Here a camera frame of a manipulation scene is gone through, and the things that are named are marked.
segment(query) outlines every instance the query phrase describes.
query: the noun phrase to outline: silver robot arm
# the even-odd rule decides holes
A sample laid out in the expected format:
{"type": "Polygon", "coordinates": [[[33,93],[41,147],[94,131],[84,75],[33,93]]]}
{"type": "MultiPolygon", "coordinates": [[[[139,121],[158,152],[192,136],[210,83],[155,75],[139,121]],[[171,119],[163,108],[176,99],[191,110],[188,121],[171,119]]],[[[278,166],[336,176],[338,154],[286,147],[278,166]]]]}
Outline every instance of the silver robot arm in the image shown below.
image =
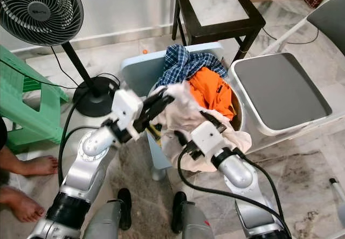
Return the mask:
{"type": "MultiPolygon", "coordinates": [[[[233,149],[229,149],[221,135],[222,131],[210,121],[205,121],[191,133],[191,138],[205,157],[224,174],[225,183],[232,193],[272,208],[260,190],[256,170],[234,154],[233,149]]],[[[269,212],[241,200],[235,200],[235,204],[247,238],[283,231],[280,222],[269,212]]]]}
{"type": "Polygon", "coordinates": [[[31,239],[77,239],[85,215],[103,184],[107,167],[113,158],[109,147],[119,148],[149,126],[174,98],[163,96],[164,90],[142,102],[131,90],[118,90],[114,95],[112,111],[116,119],[106,120],[103,126],[83,136],[78,145],[77,157],[69,169],[61,187],[40,219],[31,239]]]}

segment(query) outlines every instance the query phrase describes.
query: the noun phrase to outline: electric fan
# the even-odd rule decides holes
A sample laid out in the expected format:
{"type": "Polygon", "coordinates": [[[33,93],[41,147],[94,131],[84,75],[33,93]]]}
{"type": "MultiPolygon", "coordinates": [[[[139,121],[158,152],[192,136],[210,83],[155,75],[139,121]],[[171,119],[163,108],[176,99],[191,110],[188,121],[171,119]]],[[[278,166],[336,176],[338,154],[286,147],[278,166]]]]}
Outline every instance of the electric fan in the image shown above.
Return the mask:
{"type": "Polygon", "coordinates": [[[35,45],[63,47],[84,80],[73,95],[76,109],[98,117],[110,113],[118,85],[106,77],[90,78],[71,46],[69,40],[79,32],[83,18],[81,0],[0,0],[0,24],[13,36],[35,45]]]}

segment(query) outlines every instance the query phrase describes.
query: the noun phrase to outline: blue plaid shirt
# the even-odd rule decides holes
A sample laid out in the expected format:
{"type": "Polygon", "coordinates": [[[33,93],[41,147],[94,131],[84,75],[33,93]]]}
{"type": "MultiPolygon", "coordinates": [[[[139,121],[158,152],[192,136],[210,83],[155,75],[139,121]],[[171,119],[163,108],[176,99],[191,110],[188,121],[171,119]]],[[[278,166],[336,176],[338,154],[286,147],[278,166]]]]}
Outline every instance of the blue plaid shirt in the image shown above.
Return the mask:
{"type": "Polygon", "coordinates": [[[202,67],[209,68],[222,78],[226,76],[226,69],[212,53],[189,53],[182,45],[171,45],[165,54],[164,73],[156,87],[188,80],[202,67]]]}

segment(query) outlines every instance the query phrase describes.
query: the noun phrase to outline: beige towel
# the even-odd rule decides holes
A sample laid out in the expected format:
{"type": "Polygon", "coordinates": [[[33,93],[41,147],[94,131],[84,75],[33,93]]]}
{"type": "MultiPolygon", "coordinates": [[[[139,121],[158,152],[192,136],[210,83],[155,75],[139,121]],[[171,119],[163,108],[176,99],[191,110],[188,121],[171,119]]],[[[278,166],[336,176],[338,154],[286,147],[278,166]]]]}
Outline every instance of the beige towel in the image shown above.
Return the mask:
{"type": "MultiPolygon", "coordinates": [[[[150,95],[156,94],[162,88],[164,87],[158,87],[150,95]]],[[[177,158],[182,152],[182,147],[178,138],[174,135],[174,131],[180,131],[190,141],[190,133],[205,121],[205,118],[200,114],[201,110],[212,114],[227,127],[222,135],[230,149],[238,147],[245,153],[251,147],[252,140],[247,132],[234,131],[228,118],[215,110],[208,110],[198,105],[189,92],[189,84],[187,82],[169,85],[164,94],[171,95],[175,100],[154,118],[151,123],[153,125],[159,123],[163,126],[161,131],[162,151],[170,159],[174,168],[177,168],[177,158]]],[[[212,163],[203,156],[193,160],[188,154],[183,156],[181,168],[192,172],[216,171],[212,163]]]]}

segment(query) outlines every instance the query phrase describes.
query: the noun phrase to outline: tile floor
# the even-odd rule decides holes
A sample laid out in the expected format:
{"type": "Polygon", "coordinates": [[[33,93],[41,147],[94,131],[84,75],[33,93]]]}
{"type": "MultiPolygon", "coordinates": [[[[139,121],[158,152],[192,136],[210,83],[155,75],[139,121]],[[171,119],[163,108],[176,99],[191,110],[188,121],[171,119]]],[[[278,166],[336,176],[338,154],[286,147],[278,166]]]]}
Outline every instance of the tile floor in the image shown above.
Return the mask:
{"type": "MultiPolygon", "coordinates": [[[[302,0],[275,0],[257,3],[256,6],[266,19],[266,30],[273,36],[279,36],[309,13],[310,9],[302,0]]],[[[306,41],[313,38],[315,29],[306,26],[291,37],[293,41],[306,41]]],[[[272,40],[260,32],[248,57],[257,55],[272,40]]],[[[221,41],[225,49],[225,59],[232,60],[238,46],[232,39],[221,41]]],[[[143,50],[154,52],[164,50],[173,44],[169,36],[148,38],[126,43],[79,50],[78,55],[91,76],[102,72],[111,72],[119,76],[120,63],[123,59],[139,55],[143,50]]],[[[285,51],[293,53],[319,88],[336,88],[339,104],[343,105],[342,93],[345,86],[345,58],[323,36],[308,45],[287,45],[285,51]]],[[[58,57],[65,70],[80,82],[81,79],[66,55],[58,57]]],[[[27,60],[33,68],[61,85],[72,85],[65,78],[52,55],[27,60]]],[[[61,107],[61,124],[67,116],[69,105],[61,107]]],[[[74,113],[70,129],[80,125],[100,125],[105,119],[86,118],[74,113]]],[[[71,137],[63,158],[64,173],[75,157],[78,140],[86,131],[79,131],[71,137]]],[[[287,140],[250,154],[272,175],[278,187],[282,207],[292,234],[296,238],[325,238],[340,230],[336,206],[339,199],[330,188],[328,179],[337,177],[345,188],[345,119],[323,126],[301,137],[287,140]]],[[[26,152],[18,155],[29,159],[40,155],[57,155],[58,146],[50,142],[30,145],[26,152]]],[[[228,198],[196,192],[182,186],[176,170],[169,170],[168,178],[155,182],[151,180],[149,169],[151,158],[145,136],[138,143],[129,142],[112,160],[105,183],[95,204],[86,218],[87,223],[92,214],[117,191],[128,187],[133,195],[133,226],[129,231],[120,232],[120,238],[181,238],[169,229],[173,193],[183,189],[208,217],[216,239],[244,238],[240,223],[233,209],[233,202],[228,198]]],[[[189,173],[191,181],[202,186],[226,189],[219,173],[189,173]]],[[[272,193],[265,180],[260,177],[263,190],[269,198],[272,193]]],[[[25,178],[10,175],[9,183],[36,199],[45,208],[49,207],[58,190],[56,175],[50,177],[25,178]]],[[[0,211],[0,238],[25,238],[34,224],[19,223],[4,207],[0,211]]]]}

